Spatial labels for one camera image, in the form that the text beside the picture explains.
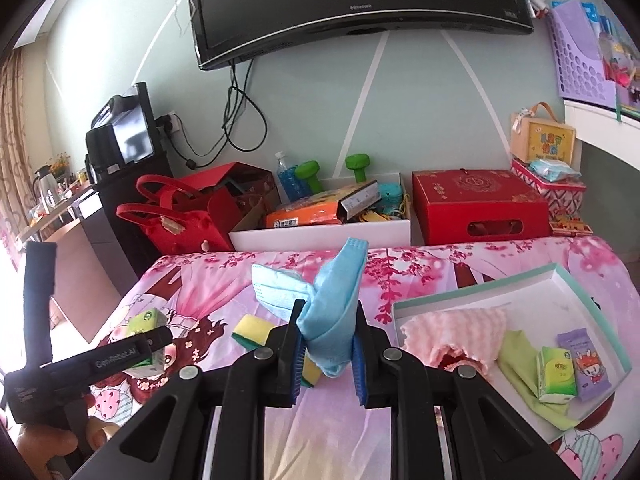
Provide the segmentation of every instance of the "purple wet wipe packet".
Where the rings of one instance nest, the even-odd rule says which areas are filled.
[[[558,346],[571,352],[575,383],[578,386],[580,400],[593,399],[611,387],[611,383],[607,379],[607,370],[602,364],[586,328],[558,334]]]

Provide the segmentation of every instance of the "green box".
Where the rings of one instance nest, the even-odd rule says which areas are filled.
[[[167,324],[166,316],[156,308],[140,312],[127,322],[127,337],[142,332],[149,332]],[[164,372],[164,348],[151,354],[151,357],[132,366],[125,373],[136,379],[146,379]]]
[[[536,359],[536,368],[540,402],[566,404],[578,394],[574,364],[568,350],[543,346]]]

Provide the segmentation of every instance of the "green dumbbell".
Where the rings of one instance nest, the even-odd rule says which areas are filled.
[[[371,164],[371,160],[369,155],[366,153],[349,155],[344,159],[344,165],[347,167],[347,170],[353,170],[353,173],[356,176],[356,182],[366,181],[367,175],[364,170],[369,166],[369,164]]]
[[[296,178],[306,180],[306,183],[309,184],[309,189],[311,189],[311,193],[314,195],[324,191],[322,184],[320,184],[316,176],[318,171],[320,171],[320,164],[318,164],[317,160],[303,162],[296,168]]]

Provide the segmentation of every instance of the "patterned curtain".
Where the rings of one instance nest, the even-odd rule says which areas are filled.
[[[0,240],[17,268],[15,237],[29,224],[35,205],[22,109],[22,49],[0,69]]]

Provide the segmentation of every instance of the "silver kettle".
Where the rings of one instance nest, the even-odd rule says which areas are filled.
[[[58,192],[58,184],[51,174],[49,166],[41,167],[36,171],[35,175],[36,178],[33,179],[31,184],[33,195],[42,202],[45,213],[49,214],[62,201],[62,197]]]

